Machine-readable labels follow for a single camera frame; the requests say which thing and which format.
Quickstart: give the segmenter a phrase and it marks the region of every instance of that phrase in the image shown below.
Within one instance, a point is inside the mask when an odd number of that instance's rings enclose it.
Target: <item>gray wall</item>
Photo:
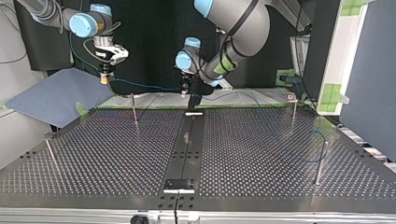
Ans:
[[[12,5],[12,0],[3,0]],[[18,26],[15,15],[2,9]],[[1,104],[43,80],[43,73],[30,70],[27,57],[16,63],[3,63],[20,58],[26,51],[21,35],[12,28],[0,13],[0,169],[17,159],[25,151],[39,144],[50,126],[30,119],[12,110],[2,109]]]
[[[370,4],[341,121],[396,161],[396,1]]]

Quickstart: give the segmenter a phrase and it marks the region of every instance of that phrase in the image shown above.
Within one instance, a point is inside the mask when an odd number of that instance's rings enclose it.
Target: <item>white wall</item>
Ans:
[[[12,0],[0,0],[12,5]],[[17,24],[15,15],[1,7]],[[0,104],[26,91],[44,79],[44,73],[30,70],[27,57],[17,63],[2,64],[19,59],[25,53],[21,35],[0,13]],[[0,169],[17,159],[23,152],[30,150],[42,141],[43,134],[50,126],[30,119],[0,106]]]

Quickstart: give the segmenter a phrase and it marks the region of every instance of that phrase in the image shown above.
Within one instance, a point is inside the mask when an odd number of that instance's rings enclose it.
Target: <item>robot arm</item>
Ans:
[[[99,67],[101,82],[108,83],[114,76],[115,65],[125,61],[129,52],[122,46],[115,45],[113,31],[120,23],[113,24],[109,6],[92,4],[89,12],[80,12],[64,8],[56,0],[17,0],[32,15],[35,21],[44,25],[73,32],[82,38],[93,37],[95,53],[93,57],[102,62]]]
[[[270,31],[268,10],[260,0],[195,0],[194,6],[227,35],[219,54],[209,63],[199,56],[201,41],[187,38],[176,64],[182,72],[215,87],[239,62],[262,49]]]

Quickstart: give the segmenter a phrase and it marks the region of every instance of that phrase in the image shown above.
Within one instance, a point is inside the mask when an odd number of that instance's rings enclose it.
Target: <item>cable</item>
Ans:
[[[175,210],[174,210],[175,224],[178,224],[178,215],[177,215],[178,196],[179,196],[179,194],[177,195],[176,204],[175,204]]]
[[[245,93],[242,93],[242,92],[227,93],[227,94],[224,94],[224,95],[222,95],[220,97],[217,97],[215,99],[208,99],[208,98],[205,98],[205,97],[202,97],[202,98],[205,99],[205,100],[208,100],[208,101],[217,101],[218,99],[221,99],[223,97],[226,97],[226,96],[229,96],[229,95],[232,95],[232,94],[243,94],[243,95],[246,95],[247,97],[249,97],[250,99],[252,99],[256,103],[256,105],[259,107],[261,112],[264,112],[262,105],[259,103],[259,101],[254,96],[249,95],[249,94],[245,94]],[[260,113],[260,114],[261,114],[262,118],[264,119],[264,124],[267,126],[267,129],[271,132],[272,136],[276,139],[276,141],[280,145],[282,145],[281,148],[286,148],[285,146],[283,146],[283,142],[278,138],[279,134],[274,133],[275,129],[273,129],[273,128],[271,128],[271,127],[269,127],[267,125],[268,123],[266,122],[265,115],[263,113]],[[326,144],[327,144],[327,138],[324,136],[324,134],[321,133],[318,130],[314,130],[314,131],[309,132],[306,136],[311,135],[311,134],[318,134],[318,135],[320,135],[323,138],[323,145],[322,145],[322,149],[321,150],[324,150],[325,147],[326,147]],[[308,159],[303,159],[301,156],[299,156],[298,158],[300,160],[304,161],[304,162],[307,162],[307,163],[317,163],[317,162],[323,161],[327,157],[327,155],[328,155],[328,150],[326,150],[324,155],[321,158],[317,159],[317,160],[313,160],[312,161],[312,160],[308,160]]]
[[[178,91],[178,90],[180,90],[180,88],[173,88],[173,89],[170,89],[170,88],[164,88],[164,87],[159,87],[159,86],[148,86],[148,85],[143,85],[143,84],[139,84],[139,83],[134,83],[134,82],[131,82],[131,81],[127,81],[127,80],[123,80],[123,79],[118,79],[118,78],[113,79],[113,81],[119,81],[119,82],[124,82],[124,83],[130,84],[130,85],[134,85],[134,86],[146,87],[146,88],[151,88],[151,89],[159,89],[159,90],[163,90],[163,91]],[[250,99],[252,99],[252,100],[256,103],[256,105],[259,107],[260,111],[262,111],[262,112],[264,111],[262,105],[259,103],[259,101],[258,101],[254,96],[249,95],[249,94],[245,94],[245,93],[242,93],[242,92],[231,92],[231,93],[227,93],[227,94],[221,95],[220,97],[217,97],[217,98],[214,98],[214,99],[205,98],[205,97],[203,97],[203,96],[201,96],[201,95],[198,95],[198,94],[195,94],[195,93],[193,93],[193,92],[192,92],[191,94],[192,94],[192,95],[195,95],[195,96],[198,96],[198,97],[200,97],[200,98],[203,98],[203,99],[205,99],[205,100],[208,100],[208,101],[217,101],[218,99],[221,99],[221,98],[223,98],[223,97],[226,97],[226,96],[229,96],[229,95],[232,95],[232,94],[243,94],[243,95],[246,95],[247,97],[249,97]],[[267,126],[267,129],[271,132],[272,136],[276,139],[276,141],[277,141],[280,145],[283,145],[283,144],[282,144],[282,141],[280,141],[280,139],[278,139],[279,134],[274,133],[274,130],[275,130],[275,129],[273,129],[273,128],[271,128],[271,127],[268,126],[268,123],[266,122],[265,115],[263,115],[262,113],[260,113],[260,114],[261,114],[262,118],[264,119],[264,124]],[[311,131],[311,132],[309,132],[307,135],[310,135],[310,134],[318,134],[318,135],[320,135],[320,136],[323,138],[323,145],[322,145],[322,149],[321,149],[321,150],[324,150],[325,147],[326,147],[326,145],[327,145],[327,139],[326,139],[326,137],[324,136],[324,134],[321,133],[321,132],[318,131],[318,130]],[[311,161],[311,160],[303,159],[303,158],[301,158],[301,157],[300,157],[300,160],[303,160],[304,162],[307,162],[307,163],[317,163],[317,162],[323,161],[323,160],[327,157],[327,155],[328,155],[328,150],[326,150],[326,152],[324,153],[324,155],[323,155],[321,158],[317,159],[317,160]]]
[[[17,63],[17,62],[22,61],[26,56],[27,56],[27,52],[25,51],[25,53],[23,54],[23,56],[21,56],[19,59],[12,60],[12,61],[9,61],[9,62],[0,62],[0,64]]]
[[[303,82],[303,86],[304,86],[304,88],[305,88],[306,95],[308,96],[308,98],[309,98],[309,100],[311,101],[312,105],[314,106],[314,108],[315,108],[316,110],[318,110],[318,109],[317,109],[317,105],[316,105],[315,102],[312,100],[312,96],[311,96],[311,94],[309,93],[308,88],[307,88],[306,85],[305,85],[305,81],[304,81],[304,79],[303,79],[303,71],[301,70],[300,59],[299,59],[298,48],[297,48],[298,27],[299,27],[300,18],[301,18],[302,13],[303,13],[303,5],[300,5],[300,10],[299,10],[299,12],[298,12],[297,22],[296,22],[296,26],[295,26],[295,27],[296,27],[296,35],[295,35],[295,37],[294,37],[294,47],[295,47],[295,51],[296,51],[297,66],[298,66],[298,70],[299,70],[299,73],[300,73],[300,75],[297,75],[297,76],[300,77],[301,81]]]
[[[99,69],[96,66],[94,66],[91,63],[87,63],[81,57],[79,57],[78,54],[76,53],[76,51],[75,51],[75,49],[73,47],[73,41],[72,41],[73,33],[72,32],[68,32],[68,35],[69,35],[69,45],[70,45],[70,49],[72,50],[73,55],[76,56],[81,62],[83,62],[83,63],[87,64],[89,67],[93,68],[95,70],[96,74],[99,75]]]
[[[7,8],[8,8],[9,10],[11,10],[15,15],[16,15],[16,13],[17,13],[17,12],[15,11],[15,8],[13,8],[11,5],[9,5],[9,4],[7,4],[7,3],[0,2],[0,6],[5,6],[5,7],[7,7]],[[12,27],[14,27],[14,29],[20,33],[20,32],[21,32],[20,29],[18,29],[17,25],[15,25],[14,22],[12,22],[12,20],[9,18],[9,16],[7,15],[7,13],[6,13],[2,8],[0,8],[0,12],[1,12],[1,13],[3,14],[3,16],[8,20],[8,22],[12,25]]]
[[[84,0],[81,0],[79,3],[79,11],[82,11],[83,4],[84,4]]]
[[[93,40],[92,38],[84,40],[84,42],[82,43],[82,46],[84,46],[84,49],[87,50],[87,52],[88,52],[94,59],[96,59],[96,60],[98,60],[98,61],[100,61],[100,62],[102,62],[102,63],[110,63],[111,60],[103,60],[103,59],[99,58],[98,56],[96,56],[94,53],[92,53],[92,52],[88,49],[87,43],[88,43],[88,41],[92,41],[92,40]]]
[[[121,22],[117,21],[116,23],[114,23],[110,29],[104,31],[103,33],[101,33],[100,35],[108,35],[109,33],[117,30],[117,28],[119,28],[121,26]]]
[[[119,78],[115,78],[112,81],[123,82],[123,83],[127,83],[127,84],[130,84],[133,86],[144,87],[144,88],[149,88],[149,89],[158,89],[158,90],[162,90],[162,91],[180,91],[180,88],[165,88],[165,87],[160,87],[160,86],[150,86],[150,85],[144,85],[144,84],[140,84],[140,83],[134,83],[132,81],[127,81],[127,80],[123,80],[123,79],[119,79]]]
[[[210,77],[210,76],[206,73],[206,71],[203,70],[203,68],[204,68],[204,66],[205,66],[205,64],[206,64],[206,61],[204,60],[204,57],[202,57],[202,56],[199,57],[199,61],[200,61],[200,62],[199,62],[199,66],[198,66],[197,63],[196,63],[196,61],[195,61],[195,60],[192,58],[192,56],[190,55],[190,53],[187,52],[187,51],[184,50],[184,49],[182,50],[183,52],[187,53],[187,55],[188,55],[188,56],[190,57],[190,59],[192,60],[192,64],[194,65],[195,71],[197,71],[197,72],[195,72],[195,74],[193,74],[194,76],[199,75],[200,72],[202,72],[202,74],[204,75],[204,77],[206,77],[206,78],[209,79],[209,80],[212,80],[212,81],[221,81],[221,80],[223,80],[224,78],[226,78],[228,75],[230,75],[230,73],[231,73],[232,71],[229,71],[229,70],[225,67],[224,62],[223,62],[223,60],[222,60],[223,54],[225,54],[227,60],[232,64],[233,69],[235,69],[236,64],[233,63],[233,60],[231,60],[231,58],[228,56],[228,51],[227,51],[227,48],[226,48],[226,47],[227,47],[227,44],[230,43],[230,41],[227,41],[229,37],[230,37],[229,35],[226,35],[226,37],[224,38],[224,40],[223,40],[223,42],[222,42],[222,44],[221,44],[220,51],[219,51],[219,64],[220,64],[220,66],[222,67],[222,69],[225,71],[225,74],[223,74],[221,78],[213,78],[213,77]]]

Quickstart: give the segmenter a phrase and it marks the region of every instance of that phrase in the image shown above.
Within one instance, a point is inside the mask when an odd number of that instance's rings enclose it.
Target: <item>metal pin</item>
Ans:
[[[134,94],[131,93],[132,98],[132,108],[134,109],[134,123],[137,124],[137,115],[136,115],[136,103],[134,101]]]
[[[50,146],[50,140],[46,139],[46,144],[47,144],[47,147],[49,148],[50,156],[52,157],[53,160],[55,160],[55,156],[53,155],[53,152],[52,152],[52,147]]]
[[[320,184],[320,178],[321,178],[321,173],[323,170],[323,154],[325,152],[325,150],[327,151],[327,147],[329,146],[329,142],[325,142],[325,147],[321,150],[320,152],[320,160],[319,160],[319,165],[318,165],[318,172],[317,172],[317,176],[315,177],[315,185],[319,185]]]
[[[297,103],[298,103],[298,101],[296,101],[296,102],[294,103],[293,122],[296,120]]]

